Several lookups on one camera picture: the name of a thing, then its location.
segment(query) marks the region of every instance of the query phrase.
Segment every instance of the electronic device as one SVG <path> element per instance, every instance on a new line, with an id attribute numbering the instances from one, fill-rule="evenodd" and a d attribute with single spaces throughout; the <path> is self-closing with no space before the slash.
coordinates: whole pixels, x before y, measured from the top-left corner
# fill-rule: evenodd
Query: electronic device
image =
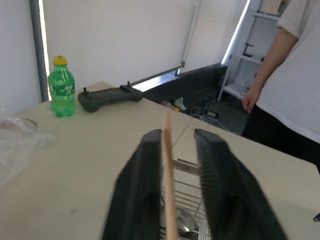
<path id="1" fill-rule="evenodd" d="M 93 92 L 84 87 L 83 92 L 78 94 L 80 104 L 89 113 L 98 111 L 103 105 L 124 101 L 139 102 L 143 97 L 143 92 L 131 87 L 129 81 L 127 85 L 121 85 L 118 88 L 108 88 Z"/>
<path id="2" fill-rule="evenodd" d="M 286 240 L 255 177 L 218 135 L 196 129 L 201 192 L 212 239 Z"/>
<path id="3" fill-rule="evenodd" d="M 212 239 L 286 240 L 257 180 L 227 143 L 202 129 L 196 129 L 194 137 Z M 118 176 L 102 240 L 160 239 L 161 172 L 158 129 L 143 136 Z"/>

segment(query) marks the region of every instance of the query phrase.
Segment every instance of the plastic bag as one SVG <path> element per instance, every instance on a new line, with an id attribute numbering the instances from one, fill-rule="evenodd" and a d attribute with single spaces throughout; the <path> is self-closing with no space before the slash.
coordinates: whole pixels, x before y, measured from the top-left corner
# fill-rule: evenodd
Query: plastic bag
<path id="1" fill-rule="evenodd" d="M 30 164 L 38 148 L 55 139 L 37 128 L 34 121 L 0 109 L 0 187 Z"/>

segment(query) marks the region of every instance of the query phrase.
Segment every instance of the game controller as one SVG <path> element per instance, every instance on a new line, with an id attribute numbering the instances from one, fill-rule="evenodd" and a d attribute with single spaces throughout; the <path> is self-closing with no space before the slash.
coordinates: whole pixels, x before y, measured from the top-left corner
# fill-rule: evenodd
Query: game controller
<path id="1" fill-rule="evenodd" d="M 88 113 L 98 111 L 103 105 L 124 101 L 139 102 L 143 98 L 143 92 L 131 87 L 129 81 L 127 85 L 121 85 L 118 88 L 108 88 L 93 92 L 84 87 L 83 92 L 78 94 L 80 104 Z"/>

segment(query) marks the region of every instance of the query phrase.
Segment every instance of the green soda bottle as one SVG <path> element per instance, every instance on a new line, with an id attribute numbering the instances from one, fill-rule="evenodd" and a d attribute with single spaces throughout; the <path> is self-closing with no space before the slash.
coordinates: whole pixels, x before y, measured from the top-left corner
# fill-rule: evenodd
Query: green soda bottle
<path id="1" fill-rule="evenodd" d="M 54 69 L 48 78 L 51 110 L 58 118 L 72 116 L 75 112 L 75 79 L 67 68 L 67 59 L 54 57 Z"/>

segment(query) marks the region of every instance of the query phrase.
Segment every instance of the table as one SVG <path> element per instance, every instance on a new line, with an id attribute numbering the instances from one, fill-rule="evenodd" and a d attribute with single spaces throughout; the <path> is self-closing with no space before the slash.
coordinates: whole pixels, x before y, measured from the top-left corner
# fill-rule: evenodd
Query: table
<path id="1" fill-rule="evenodd" d="M 99 82 L 96 91 L 111 87 Z M 114 181 L 142 135 L 162 127 L 168 108 L 149 100 L 123 102 L 87 113 L 77 102 L 70 118 L 57 118 L 50 103 L 18 114 L 57 140 L 39 149 L 30 166 L 0 188 L 0 238 L 96 240 L 106 218 Z M 196 162 L 191 127 L 217 133 L 256 176 L 290 239 L 317 239 L 320 179 L 305 161 L 172 111 L 176 158 Z"/>

